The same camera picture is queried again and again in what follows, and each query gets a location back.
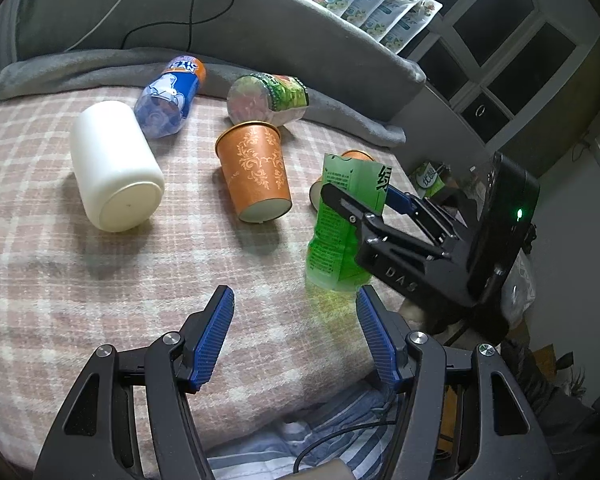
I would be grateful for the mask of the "green paper shopping bag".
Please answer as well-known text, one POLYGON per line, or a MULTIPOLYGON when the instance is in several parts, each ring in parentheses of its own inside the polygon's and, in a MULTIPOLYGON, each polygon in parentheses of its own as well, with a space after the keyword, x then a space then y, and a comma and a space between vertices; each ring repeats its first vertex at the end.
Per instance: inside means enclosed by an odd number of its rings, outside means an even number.
POLYGON ((420 198, 431 197, 442 190, 450 170, 450 166, 443 162, 422 162, 410 173, 410 180, 417 195, 420 198))

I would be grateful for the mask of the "blue orange plastic bottle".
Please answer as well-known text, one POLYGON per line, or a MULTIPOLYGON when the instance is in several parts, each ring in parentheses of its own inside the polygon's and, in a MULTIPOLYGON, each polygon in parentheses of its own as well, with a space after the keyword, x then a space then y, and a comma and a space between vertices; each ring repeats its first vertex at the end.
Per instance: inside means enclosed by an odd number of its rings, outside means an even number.
POLYGON ((134 105, 134 114, 147 139, 173 136, 181 131, 205 79, 206 69, 201 60, 180 55, 145 87, 134 105))

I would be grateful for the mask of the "pink plaid blanket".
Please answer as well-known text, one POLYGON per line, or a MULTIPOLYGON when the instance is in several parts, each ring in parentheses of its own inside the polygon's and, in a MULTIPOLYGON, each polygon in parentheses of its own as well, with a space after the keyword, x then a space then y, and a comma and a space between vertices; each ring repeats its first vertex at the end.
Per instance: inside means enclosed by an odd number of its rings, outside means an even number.
POLYGON ((315 216, 309 189, 326 154, 393 154, 313 122, 283 128, 292 206, 241 222, 215 155, 221 100, 199 98, 185 128, 152 146, 166 178, 138 228, 99 231, 86 218, 69 154, 79 114, 133 104, 134 88, 0 103, 0 451, 32 468, 50 425, 100 344, 147 346, 204 307, 221 284, 235 314, 212 378, 189 401, 205 446, 321 402, 372 367, 351 294, 306 280, 315 216))

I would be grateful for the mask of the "grey sofa backrest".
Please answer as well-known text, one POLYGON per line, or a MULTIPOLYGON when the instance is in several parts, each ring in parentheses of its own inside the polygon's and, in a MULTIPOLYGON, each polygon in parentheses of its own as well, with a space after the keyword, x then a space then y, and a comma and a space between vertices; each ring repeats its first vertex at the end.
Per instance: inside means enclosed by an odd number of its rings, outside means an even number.
POLYGON ((309 0, 4 0, 0 70, 72 50, 157 48, 291 75, 385 122, 425 74, 309 0))

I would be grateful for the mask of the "white plastic cup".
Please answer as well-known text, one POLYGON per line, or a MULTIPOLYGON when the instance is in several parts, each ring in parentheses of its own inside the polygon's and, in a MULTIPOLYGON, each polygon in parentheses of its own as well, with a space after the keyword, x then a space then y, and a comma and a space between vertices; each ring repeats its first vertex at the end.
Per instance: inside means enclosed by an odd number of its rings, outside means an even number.
POLYGON ((117 233, 156 211, 164 177, 132 108, 119 101, 87 107, 69 133, 72 169, 88 220, 117 233))

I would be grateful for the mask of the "orange patterned paper cup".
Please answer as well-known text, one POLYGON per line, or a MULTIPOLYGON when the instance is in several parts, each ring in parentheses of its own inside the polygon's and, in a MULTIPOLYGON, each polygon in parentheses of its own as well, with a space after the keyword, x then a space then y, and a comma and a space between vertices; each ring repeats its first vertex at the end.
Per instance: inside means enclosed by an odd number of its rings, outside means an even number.
POLYGON ((275 126, 241 122, 226 129, 214 149, 240 221, 265 223, 291 210, 282 136, 275 126))

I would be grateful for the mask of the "green tea bottle cup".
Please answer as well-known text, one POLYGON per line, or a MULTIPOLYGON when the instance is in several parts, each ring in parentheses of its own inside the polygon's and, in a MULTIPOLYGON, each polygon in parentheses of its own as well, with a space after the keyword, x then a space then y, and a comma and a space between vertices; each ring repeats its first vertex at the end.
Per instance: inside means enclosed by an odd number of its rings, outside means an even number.
MULTIPOLYGON (((384 209, 392 168, 382 162, 345 159, 326 154, 323 160, 323 184, 328 180, 329 169, 342 168, 350 181, 336 184, 366 205, 374 214, 384 209)), ((314 235, 306 256, 306 277, 314 285, 335 292, 354 292, 370 280, 370 274, 356 262, 358 237, 355 227, 326 206, 320 199, 314 235)))

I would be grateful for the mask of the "plain orange paper cup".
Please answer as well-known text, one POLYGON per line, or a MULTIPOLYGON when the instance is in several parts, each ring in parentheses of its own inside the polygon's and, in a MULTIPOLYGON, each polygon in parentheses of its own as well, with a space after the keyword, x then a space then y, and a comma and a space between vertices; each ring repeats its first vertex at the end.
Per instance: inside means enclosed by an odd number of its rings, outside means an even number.
MULTIPOLYGON (((349 150, 343 152, 340 155, 340 157, 345 159, 366 160, 366 162, 374 161, 372 155, 360 150, 349 150)), ((347 185, 350 181, 350 178, 347 176, 346 172, 342 168, 340 168, 338 171, 336 171, 335 169, 329 169, 328 180, 330 183, 347 185)), ((322 186, 323 178, 318 177, 317 180, 311 185, 309 190, 309 199, 315 211, 318 211, 318 207, 320 206, 322 186)))

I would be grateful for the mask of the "blue striped cloth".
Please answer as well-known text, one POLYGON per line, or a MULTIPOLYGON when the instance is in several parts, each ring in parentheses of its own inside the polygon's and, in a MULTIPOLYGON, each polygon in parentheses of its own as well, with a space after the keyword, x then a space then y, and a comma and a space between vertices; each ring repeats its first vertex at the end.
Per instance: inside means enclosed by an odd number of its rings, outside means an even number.
POLYGON ((373 479, 393 434, 399 401, 390 389, 361 380, 331 399, 276 419, 250 436, 207 453, 215 478, 277 479, 340 458, 355 478, 373 479))

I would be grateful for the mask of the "grey rolled blanket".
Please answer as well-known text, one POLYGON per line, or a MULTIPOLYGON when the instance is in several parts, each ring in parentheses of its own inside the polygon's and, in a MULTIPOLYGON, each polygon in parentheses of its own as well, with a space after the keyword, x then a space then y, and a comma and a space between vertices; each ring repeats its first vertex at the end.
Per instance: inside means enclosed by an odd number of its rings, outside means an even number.
MULTIPOLYGON (((145 88, 153 81, 160 89, 224 99, 230 86, 253 70, 224 62, 195 61, 190 55, 164 49, 96 49, 56 53, 29 58, 0 70, 0 101, 18 96, 36 96, 98 87, 145 88)), ((298 78, 292 85, 306 96, 308 109, 303 118, 357 136, 380 148, 397 148, 406 142, 406 133, 386 126, 330 96, 311 89, 298 78)))

